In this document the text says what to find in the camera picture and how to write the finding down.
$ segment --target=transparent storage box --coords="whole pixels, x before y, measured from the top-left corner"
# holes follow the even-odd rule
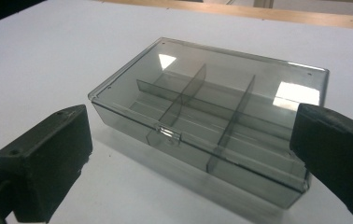
[[[89,94],[105,124],[282,208],[309,188],[289,140],[329,71],[160,38]]]

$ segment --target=black mechanical part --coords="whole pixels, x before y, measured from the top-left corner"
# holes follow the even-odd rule
[[[14,211],[19,222],[49,222],[91,153],[85,105],[52,114],[2,148],[0,218]]]
[[[289,146],[353,214],[353,120],[300,104]]]

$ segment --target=white table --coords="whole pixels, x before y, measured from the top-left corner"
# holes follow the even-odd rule
[[[160,36],[328,68],[325,106],[353,118],[352,29],[43,2],[0,21],[0,149],[51,113],[87,105],[93,153],[50,223],[353,223],[315,178],[287,211],[249,195],[235,203],[234,188],[105,126],[87,94]]]

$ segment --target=clear plastic box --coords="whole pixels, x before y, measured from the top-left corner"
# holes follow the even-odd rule
[[[160,38],[89,94],[105,124],[282,208],[309,188],[289,140],[329,71]]]

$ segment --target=wooden edge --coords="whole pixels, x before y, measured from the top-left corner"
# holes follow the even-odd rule
[[[272,8],[240,7],[221,4],[208,4],[172,0],[97,0],[100,2],[185,9],[206,13],[249,17],[270,21],[290,21],[305,24],[335,26],[353,29],[353,16],[317,12],[289,11]]]

